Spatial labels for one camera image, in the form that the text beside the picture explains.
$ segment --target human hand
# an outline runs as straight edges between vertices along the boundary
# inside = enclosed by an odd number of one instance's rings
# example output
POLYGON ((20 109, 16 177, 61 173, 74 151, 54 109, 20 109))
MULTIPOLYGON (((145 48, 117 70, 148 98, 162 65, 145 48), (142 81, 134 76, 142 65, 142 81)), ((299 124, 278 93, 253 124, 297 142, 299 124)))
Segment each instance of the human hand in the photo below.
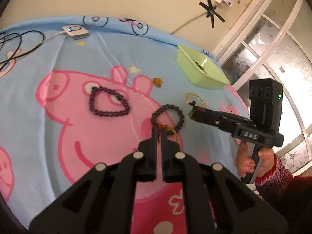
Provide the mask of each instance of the human hand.
MULTIPOLYGON (((255 161, 251 157, 247 156, 247 153, 248 147, 246 143, 241 140, 235 162, 238 174, 243 178, 246 176, 246 173, 253 173, 255 171, 255 161)), ((269 148, 262 148, 259 150, 258 156, 263 159, 263 163, 257 175, 257 177, 260 178, 273 168, 274 151, 269 148)))

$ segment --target black cable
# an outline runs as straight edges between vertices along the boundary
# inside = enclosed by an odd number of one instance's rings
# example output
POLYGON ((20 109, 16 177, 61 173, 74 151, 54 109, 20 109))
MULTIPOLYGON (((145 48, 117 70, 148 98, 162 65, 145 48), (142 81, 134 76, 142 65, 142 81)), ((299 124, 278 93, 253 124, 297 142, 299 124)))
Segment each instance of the black cable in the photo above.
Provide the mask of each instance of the black cable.
MULTIPOLYGON (((5 37, 7 36, 7 34, 5 33, 5 32, 1 32, 0 33, 0 35, 2 35, 2 34, 4 34, 4 40, 5 40, 5 37)), ((4 45, 4 42, 2 42, 2 45, 1 45, 1 47, 0 47, 0 52, 1 52, 1 50, 2 50, 2 48, 3 48, 3 45, 4 45)))
POLYGON ((45 40, 45 35, 43 34, 43 32, 40 32, 40 31, 37 31, 37 30, 30 30, 30 31, 27 31, 27 32, 23 32, 22 34, 19 34, 19 33, 10 33, 10 34, 6 34, 6 33, 4 33, 4 37, 0 38, 0 41, 4 39, 2 42, 0 42, 0 44, 2 44, 1 48, 3 47, 4 43, 6 43, 6 42, 8 42, 8 41, 10 41, 10 40, 13 40, 13 39, 15 39, 15 38, 18 38, 18 37, 20 38, 20 42, 19 42, 19 44, 18 44, 18 47, 16 48, 16 50, 14 51, 14 53, 11 55, 11 57, 10 57, 9 59, 7 59, 7 60, 0 61, 0 64, 2 64, 2 65, 0 66, 0 71, 5 67, 5 65, 6 65, 9 61, 11 61, 11 60, 13 60, 13 59, 16 59, 16 58, 23 57, 23 56, 25 56, 25 55, 27 55, 27 54, 30 54, 30 53, 32 53, 33 51, 35 51, 37 48, 39 48, 39 47, 42 45, 42 43, 40 43, 40 44, 38 44, 37 46, 35 46, 33 49, 29 50, 28 52, 22 53, 22 54, 20 54, 20 55, 15 56, 15 54, 17 53, 17 51, 18 51, 18 50, 20 49, 20 47, 21 47, 21 44, 22 44, 22 36, 25 35, 25 34, 31 33, 31 32, 40 33, 40 34, 42 35, 42 42, 45 40), (11 35, 17 35, 17 36, 12 37, 12 38, 7 39, 7 40, 5 39, 6 37, 9 37, 9 36, 11 36, 11 35))

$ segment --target cable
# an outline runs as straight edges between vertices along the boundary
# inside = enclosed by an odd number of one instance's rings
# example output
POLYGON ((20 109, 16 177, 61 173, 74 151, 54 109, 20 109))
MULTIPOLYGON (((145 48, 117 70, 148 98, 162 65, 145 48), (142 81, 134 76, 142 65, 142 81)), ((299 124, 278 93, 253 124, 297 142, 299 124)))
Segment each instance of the cable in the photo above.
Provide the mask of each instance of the cable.
POLYGON ((2 43, 2 46, 4 45, 5 42, 10 41, 10 40, 13 40, 13 39, 15 39, 15 38, 17 38, 17 37, 20 37, 20 43, 19 43, 19 45, 18 45, 18 48, 15 50, 15 52, 11 55, 11 57, 10 57, 9 59, 0 62, 0 64, 2 64, 2 65, 0 66, 0 71, 4 68, 4 66, 5 66, 9 61, 11 61, 11 60, 13 60, 13 59, 16 59, 16 58, 23 57, 23 56, 25 56, 25 55, 27 55, 27 54, 32 53, 32 52, 35 51, 37 48, 39 48, 44 42, 46 42, 46 41, 48 41, 48 40, 50 40, 50 39, 52 39, 52 38, 54 38, 54 37, 56 37, 56 36, 58 36, 58 35, 64 34, 64 33, 65 33, 65 31, 58 32, 58 33, 56 33, 56 34, 50 36, 50 37, 47 38, 47 39, 45 39, 45 35, 44 35, 42 32, 37 31, 37 30, 27 31, 27 32, 24 32, 24 33, 22 33, 22 34, 19 34, 19 33, 11 33, 11 34, 8 34, 8 35, 5 34, 5 36, 3 37, 3 38, 4 38, 4 41, 3 41, 3 42, 0 42, 0 44, 2 43), (30 32, 37 32, 37 33, 40 33, 40 34, 42 35, 42 37, 43 37, 43 38, 42 38, 42 41, 41 41, 39 44, 37 44, 35 47, 33 47, 32 49, 30 49, 30 50, 28 50, 28 51, 26 51, 26 52, 23 52, 23 53, 21 53, 21 54, 15 56, 15 54, 17 53, 17 51, 18 51, 18 50, 20 49, 20 47, 21 47, 22 36, 25 35, 25 34, 27 34, 27 33, 30 33, 30 32), (14 34, 17 35, 17 36, 16 36, 16 37, 13 37, 13 38, 10 38, 10 39, 8 39, 8 40, 5 40, 5 37, 8 37, 8 36, 14 35, 14 34))
POLYGON ((194 20, 196 20, 197 18, 200 18, 200 17, 202 17, 202 16, 204 16, 204 15, 207 15, 207 11, 204 12, 204 13, 202 13, 202 14, 200 14, 200 15, 198 15, 197 17, 192 18, 191 20, 187 21, 186 23, 184 23, 183 25, 179 26, 176 30, 174 30, 174 31, 171 32, 170 34, 176 33, 176 32, 179 31, 182 27, 186 26, 187 24, 191 23, 192 21, 194 21, 194 20))
MULTIPOLYGON (((1 35, 1 34, 4 34, 4 40, 5 40, 5 37, 7 36, 7 34, 6 34, 5 32, 1 32, 0 35, 1 35)), ((2 45, 1 45, 1 47, 0 47, 0 52, 1 52, 1 50, 2 50, 3 45, 4 45, 4 43, 2 43, 2 45)))

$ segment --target peppa pig print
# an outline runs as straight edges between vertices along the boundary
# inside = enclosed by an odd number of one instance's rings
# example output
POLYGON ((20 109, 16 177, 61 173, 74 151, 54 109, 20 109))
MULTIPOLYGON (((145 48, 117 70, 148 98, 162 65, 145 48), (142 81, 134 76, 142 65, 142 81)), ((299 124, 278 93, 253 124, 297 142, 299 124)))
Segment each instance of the peppa pig print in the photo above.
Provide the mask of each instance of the peppa pig print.
MULTIPOLYGON (((39 84, 36 91, 38 103, 50 119, 63 125, 57 152, 60 166, 71 183, 80 179, 98 162, 107 165, 120 162, 123 157, 137 150, 140 141, 150 138, 151 115, 162 106, 150 97, 152 80, 137 75, 132 80, 132 86, 127 86, 127 81, 127 71, 122 66, 114 66, 110 78, 76 71, 52 70, 39 84), (130 113, 120 117, 94 115, 89 111, 88 104, 93 86, 107 87, 123 94, 131 107, 130 113)), ((103 111, 123 109, 115 96, 107 93, 96 96, 95 107, 103 111)), ((167 113, 158 118, 158 123, 175 126, 167 113)), ((180 136, 178 143, 182 149, 180 136)), ((161 164, 160 151, 159 148, 158 165, 161 164)), ((180 191, 179 183, 166 184, 162 181, 161 166, 157 167, 156 181, 138 183, 132 233, 153 233, 156 226, 167 221, 176 226, 173 234, 185 233, 183 205, 177 210, 176 202, 171 199, 172 196, 180 196, 180 191), (153 217, 147 220, 145 214, 148 208, 153 209, 153 217)))
POLYGON ((0 193, 8 201, 14 187, 14 174, 11 159, 6 150, 0 147, 0 193))

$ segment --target white power cable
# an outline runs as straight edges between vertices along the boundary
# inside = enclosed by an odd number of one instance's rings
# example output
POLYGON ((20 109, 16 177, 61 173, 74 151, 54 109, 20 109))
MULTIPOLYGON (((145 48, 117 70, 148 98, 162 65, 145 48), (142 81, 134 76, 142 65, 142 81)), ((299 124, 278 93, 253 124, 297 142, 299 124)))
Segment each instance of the white power cable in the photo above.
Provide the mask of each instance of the white power cable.
POLYGON ((46 38, 45 40, 41 41, 39 44, 37 44, 36 46, 34 46, 33 48, 23 52, 23 53, 16 53, 15 55, 16 56, 22 56, 23 54, 26 54, 28 53, 30 50, 33 50, 33 49, 36 49, 38 46, 40 46, 41 44, 43 44, 44 42, 47 42, 48 40, 51 40, 52 38, 58 36, 58 35, 62 35, 62 34, 65 34, 66 32, 65 31, 61 31, 61 32, 58 32, 56 34, 53 34, 52 36, 46 38))
POLYGON ((186 26, 187 24, 191 23, 192 21, 196 20, 197 18, 200 18, 204 15, 207 15, 207 11, 196 16, 195 18, 192 18, 191 20, 187 21, 186 23, 184 23, 183 25, 179 26, 177 29, 175 29, 173 32, 171 32, 170 34, 175 34, 177 31, 179 31, 182 27, 186 26))

